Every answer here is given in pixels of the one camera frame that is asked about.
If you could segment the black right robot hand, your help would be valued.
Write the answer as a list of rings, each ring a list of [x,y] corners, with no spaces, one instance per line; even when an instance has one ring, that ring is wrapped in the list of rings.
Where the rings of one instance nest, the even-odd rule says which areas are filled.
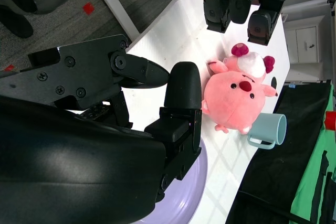
[[[115,35],[1,71],[1,223],[132,223],[201,153],[201,80]]]

